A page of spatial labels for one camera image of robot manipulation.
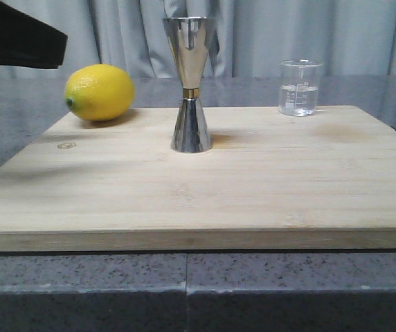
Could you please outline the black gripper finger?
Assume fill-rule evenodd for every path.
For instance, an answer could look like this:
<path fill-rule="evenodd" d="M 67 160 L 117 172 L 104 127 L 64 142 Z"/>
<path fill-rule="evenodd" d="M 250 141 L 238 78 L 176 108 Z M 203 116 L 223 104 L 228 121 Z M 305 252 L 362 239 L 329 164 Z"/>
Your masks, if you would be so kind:
<path fill-rule="evenodd" d="M 0 1 L 0 66 L 57 69 L 67 35 Z"/>

